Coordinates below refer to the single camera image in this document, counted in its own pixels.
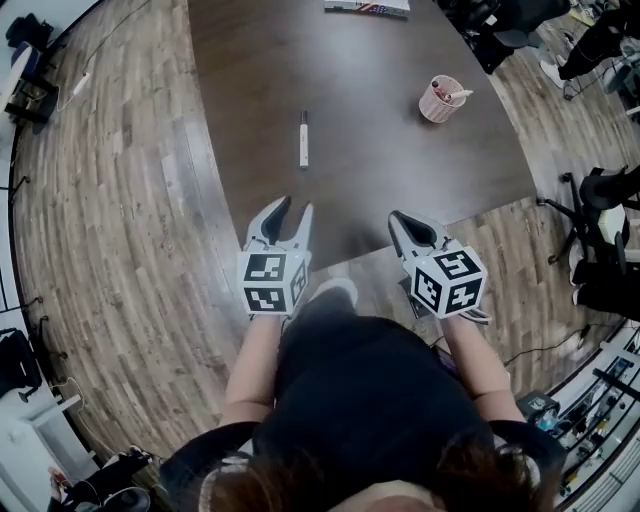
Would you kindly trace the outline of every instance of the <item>human arm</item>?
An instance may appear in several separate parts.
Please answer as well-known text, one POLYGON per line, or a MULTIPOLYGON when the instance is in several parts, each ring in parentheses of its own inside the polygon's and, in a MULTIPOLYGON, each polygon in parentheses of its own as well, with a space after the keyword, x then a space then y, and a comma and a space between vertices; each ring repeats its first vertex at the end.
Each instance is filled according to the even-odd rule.
POLYGON ((480 416, 486 421, 524 421, 511 393, 509 374, 478 327, 457 315, 441 320, 441 326, 451 357, 480 416))
POLYGON ((277 315, 258 315, 249 324, 227 383, 220 426, 262 421, 273 409, 281 329, 277 315))

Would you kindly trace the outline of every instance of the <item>chair leg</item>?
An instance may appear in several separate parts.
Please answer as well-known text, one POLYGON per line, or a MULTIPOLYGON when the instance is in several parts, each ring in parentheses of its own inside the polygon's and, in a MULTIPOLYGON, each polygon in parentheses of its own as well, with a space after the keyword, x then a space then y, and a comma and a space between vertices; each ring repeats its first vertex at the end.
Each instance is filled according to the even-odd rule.
POLYGON ((549 206, 551 206, 554 209, 558 210, 562 215, 565 215, 565 216, 569 217, 569 219, 571 219, 571 221, 573 223, 580 222, 579 214, 576 214, 576 212, 574 212, 572 210, 569 210, 569 208, 567 208, 566 206, 561 205, 560 203, 554 201, 553 199, 540 199, 540 203, 541 204, 548 204, 549 206))
POLYGON ((571 249, 571 246, 573 245, 573 242, 576 241, 576 238, 578 238, 578 232, 576 231, 576 228, 571 228, 571 231, 569 232, 569 235, 564 241, 564 245, 562 246, 562 249, 560 249, 560 252, 558 254, 549 256, 549 258, 547 259, 547 261, 549 262, 549 265, 554 265, 558 263, 560 258, 562 258, 565 254, 569 252, 569 249, 571 249))
POLYGON ((572 173, 567 173, 569 175, 569 185, 571 186, 571 198, 573 199, 573 211, 582 217, 582 202, 580 201, 580 192, 578 192, 578 185, 576 184, 576 179, 573 177, 572 173))

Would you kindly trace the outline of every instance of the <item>dark wooden table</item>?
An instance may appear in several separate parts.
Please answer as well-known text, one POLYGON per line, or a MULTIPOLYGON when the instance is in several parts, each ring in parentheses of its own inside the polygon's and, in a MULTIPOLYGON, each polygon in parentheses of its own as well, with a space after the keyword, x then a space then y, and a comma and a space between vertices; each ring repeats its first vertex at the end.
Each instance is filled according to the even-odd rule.
POLYGON ((190 5, 206 117, 238 238, 270 201, 315 207, 314 268, 390 244, 387 216, 449 224, 534 193, 480 65, 431 0, 408 20, 325 12, 322 0, 190 5), (418 100, 446 74, 475 94, 446 123, 418 100), (309 169, 298 168, 309 111, 309 169))

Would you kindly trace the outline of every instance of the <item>leg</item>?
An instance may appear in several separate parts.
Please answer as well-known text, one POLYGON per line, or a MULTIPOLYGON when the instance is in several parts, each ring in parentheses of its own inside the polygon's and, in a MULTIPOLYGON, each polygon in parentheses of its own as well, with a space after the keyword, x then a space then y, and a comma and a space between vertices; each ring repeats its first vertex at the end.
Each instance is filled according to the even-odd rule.
POLYGON ((31 121, 32 123, 42 123, 45 124, 49 119, 45 116, 38 114, 36 112, 31 112, 26 108, 18 107, 13 103, 7 103, 7 106, 4 107, 4 111, 8 114, 13 114, 14 116, 22 117, 27 121, 31 121))
POLYGON ((584 33, 558 70, 562 80, 585 75, 607 57, 620 54, 623 16, 619 11, 607 11, 584 33))
POLYGON ((95 489, 99 499, 104 501, 110 494, 131 485, 131 478, 149 464, 149 456, 131 451, 120 455, 113 464, 103 467, 87 478, 86 482, 95 489))
POLYGON ((638 299, 628 285, 585 284, 578 291, 578 304, 597 311, 617 313, 630 320, 640 321, 638 299))
MULTIPOLYGON (((357 294, 355 285, 346 281, 357 294)), ((364 319, 356 314, 353 305, 356 299, 345 288, 333 286, 316 294, 300 310, 280 343, 274 386, 276 400, 307 368, 348 350, 351 343, 360 342, 358 336, 350 336, 354 330, 364 332, 361 329, 364 319)))
POLYGON ((23 80, 29 82, 31 85, 35 85, 36 87, 42 89, 48 94, 53 94, 56 92, 56 86, 47 82, 44 78, 35 75, 23 75, 23 80))

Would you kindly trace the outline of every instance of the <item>white sneaker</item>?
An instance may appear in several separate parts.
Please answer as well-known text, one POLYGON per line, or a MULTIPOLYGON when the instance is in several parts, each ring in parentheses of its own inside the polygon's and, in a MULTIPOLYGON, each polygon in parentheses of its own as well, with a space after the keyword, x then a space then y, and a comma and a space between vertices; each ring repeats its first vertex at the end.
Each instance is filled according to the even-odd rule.
POLYGON ((331 288, 341 288, 342 290, 344 290, 349 296, 351 305, 355 309, 358 302, 358 288, 356 288, 355 283, 347 277, 332 277, 331 279, 325 281, 320 286, 318 286, 318 289, 311 296, 309 302, 311 302, 320 294, 326 292, 327 290, 330 290, 331 288))
POLYGON ((542 72, 551 79, 551 81, 558 89, 564 88, 565 81, 560 78, 558 66, 556 66, 555 64, 549 64, 548 62, 541 60, 540 67, 542 68, 542 72))
POLYGON ((580 242, 576 242, 569 250, 569 282, 573 286, 578 286, 573 282, 573 275, 576 273, 578 263, 580 263, 584 258, 585 256, 584 251, 582 250, 582 244, 580 242))

